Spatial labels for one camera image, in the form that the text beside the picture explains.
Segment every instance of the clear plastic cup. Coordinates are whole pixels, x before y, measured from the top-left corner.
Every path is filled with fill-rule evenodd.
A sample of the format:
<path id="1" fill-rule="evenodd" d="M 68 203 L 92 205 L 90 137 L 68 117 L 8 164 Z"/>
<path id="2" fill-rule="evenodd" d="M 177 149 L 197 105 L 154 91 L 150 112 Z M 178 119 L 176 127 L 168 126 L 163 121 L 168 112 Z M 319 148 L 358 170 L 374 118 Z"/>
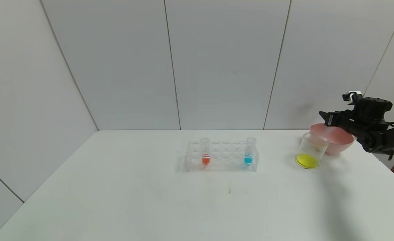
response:
<path id="1" fill-rule="evenodd" d="M 298 155 L 295 156 L 295 161 L 304 168 L 317 167 L 329 143 L 314 133 L 308 132 L 304 134 Z"/>

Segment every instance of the pink bowl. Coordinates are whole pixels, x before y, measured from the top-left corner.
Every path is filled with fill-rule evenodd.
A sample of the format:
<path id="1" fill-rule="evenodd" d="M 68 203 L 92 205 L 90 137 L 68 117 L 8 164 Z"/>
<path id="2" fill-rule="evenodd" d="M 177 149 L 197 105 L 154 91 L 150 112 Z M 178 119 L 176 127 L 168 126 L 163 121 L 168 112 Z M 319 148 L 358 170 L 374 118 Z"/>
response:
<path id="1" fill-rule="evenodd" d="M 311 133 L 315 133 L 321 138 L 325 137 L 330 142 L 325 153 L 330 155 L 336 155 L 346 150 L 350 145 L 352 145 L 355 139 L 351 134 L 347 133 L 342 128 L 330 128 L 332 128 L 332 130 L 324 133 L 327 127 L 323 123 L 314 124 L 310 127 Z"/>

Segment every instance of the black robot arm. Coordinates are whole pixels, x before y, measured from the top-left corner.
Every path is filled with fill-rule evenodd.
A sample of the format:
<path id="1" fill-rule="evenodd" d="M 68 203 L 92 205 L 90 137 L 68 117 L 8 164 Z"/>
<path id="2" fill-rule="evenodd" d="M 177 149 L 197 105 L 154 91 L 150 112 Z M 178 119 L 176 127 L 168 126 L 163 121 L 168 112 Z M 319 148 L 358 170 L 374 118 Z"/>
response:
<path id="1" fill-rule="evenodd" d="M 394 155 L 394 122 L 386 122 L 384 113 L 390 111 L 392 102 L 380 98 L 364 98 L 359 92 L 343 95 L 344 101 L 354 105 L 353 110 L 323 112 L 320 116 L 328 127 L 339 127 L 356 136 L 365 151 Z"/>

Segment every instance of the yellow liquid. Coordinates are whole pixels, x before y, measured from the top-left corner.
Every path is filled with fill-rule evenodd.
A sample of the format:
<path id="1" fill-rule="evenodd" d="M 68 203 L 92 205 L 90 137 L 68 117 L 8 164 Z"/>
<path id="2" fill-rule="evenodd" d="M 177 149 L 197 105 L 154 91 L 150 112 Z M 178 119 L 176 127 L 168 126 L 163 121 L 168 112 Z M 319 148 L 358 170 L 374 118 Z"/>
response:
<path id="1" fill-rule="evenodd" d="M 308 154 L 298 154 L 295 157 L 295 161 L 304 168 L 315 168 L 318 166 L 318 160 Z"/>

